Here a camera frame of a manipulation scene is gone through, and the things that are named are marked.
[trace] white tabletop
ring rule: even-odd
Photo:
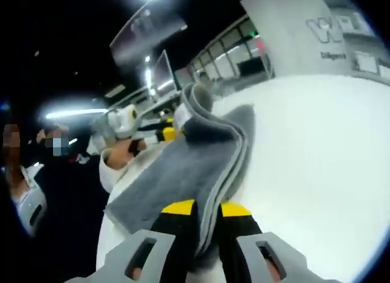
[[[390,88],[311,75],[255,85],[214,104],[222,115],[252,103],[256,136],[246,179],[233,200],[306,255],[325,279],[352,282],[381,249],[390,225]],[[133,163],[117,197],[161,152]],[[105,216],[97,268],[124,240]],[[190,282],[225,282],[221,263]]]

